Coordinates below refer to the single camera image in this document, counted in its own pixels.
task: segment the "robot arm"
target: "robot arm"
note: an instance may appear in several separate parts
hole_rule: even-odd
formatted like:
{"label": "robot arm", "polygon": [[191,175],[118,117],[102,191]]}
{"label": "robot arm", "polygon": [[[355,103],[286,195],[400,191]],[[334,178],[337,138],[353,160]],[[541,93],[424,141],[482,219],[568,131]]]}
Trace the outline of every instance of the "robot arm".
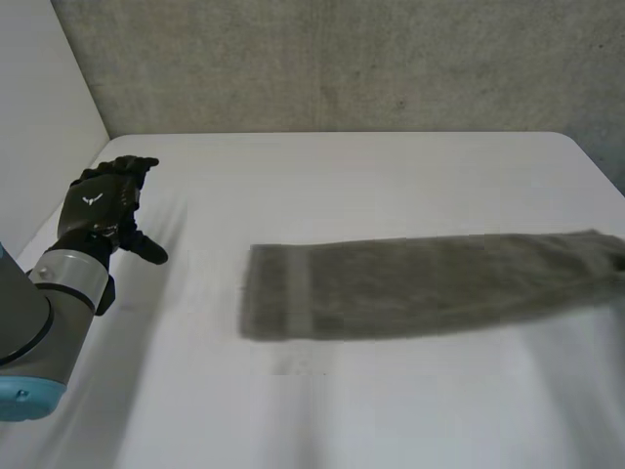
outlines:
{"label": "robot arm", "polygon": [[0,421],[34,420],[57,407],[93,317],[114,301],[108,263],[117,248],[167,261],[134,217],[156,164],[122,156],[85,170],[67,192],[59,240],[28,276],[0,246]]}

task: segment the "white wall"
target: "white wall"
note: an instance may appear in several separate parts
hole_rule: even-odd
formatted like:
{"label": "white wall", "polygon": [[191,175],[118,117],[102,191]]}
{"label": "white wall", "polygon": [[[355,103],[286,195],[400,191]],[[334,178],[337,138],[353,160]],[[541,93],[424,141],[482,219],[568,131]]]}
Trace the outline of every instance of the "white wall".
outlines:
{"label": "white wall", "polygon": [[52,5],[0,0],[0,241],[14,256],[108,142]]}

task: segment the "towel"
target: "towel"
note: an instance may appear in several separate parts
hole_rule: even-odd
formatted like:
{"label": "towel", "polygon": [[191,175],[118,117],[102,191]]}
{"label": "towel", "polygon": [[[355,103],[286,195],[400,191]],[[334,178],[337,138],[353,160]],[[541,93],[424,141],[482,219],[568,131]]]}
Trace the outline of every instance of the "towel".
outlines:
{"label": "towel", "polygon": [[625,242],[587,231],[254,245],[240,330],[254,340],[445,334],[622,294]]}

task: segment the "white table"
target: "white table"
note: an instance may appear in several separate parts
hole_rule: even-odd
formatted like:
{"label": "white table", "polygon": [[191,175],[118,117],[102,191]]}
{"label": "white table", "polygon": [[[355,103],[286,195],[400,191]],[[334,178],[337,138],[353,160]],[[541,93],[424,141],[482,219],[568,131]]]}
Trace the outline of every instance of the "white table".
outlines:
{"label": "white table", "polygon": [[[99,160],[122,154],[161,159],[139,219],[171,260],[115,255],[114,307],[55,414],[0,429],[3,469],[622,467],[625,326],[610,311],[382,342],[236,332],[251,243],[625,237],[625,199],[569,138],[128,136]],[[57,217],[23,267],[53,242]]]}

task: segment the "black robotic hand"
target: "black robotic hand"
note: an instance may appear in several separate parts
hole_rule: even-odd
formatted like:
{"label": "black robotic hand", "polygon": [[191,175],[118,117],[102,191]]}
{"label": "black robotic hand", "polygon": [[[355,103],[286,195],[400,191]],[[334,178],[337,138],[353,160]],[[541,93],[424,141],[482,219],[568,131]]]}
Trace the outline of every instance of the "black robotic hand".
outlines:
{"label": "black robotic hand", "polygon": [[[71,183],[63,203],[58,228],[61,245],[88,242],[94,250],[96,240],[105,240],[109,252],[99,255],[106,258],[106,267],[107,257],[118,247],[153,264],[167,262],[165,249],[137,230],[135,222],[146,173],[157,164],[156,158],[128,155],[83,171]],[[101,242],[98,245],[106,251]]]}

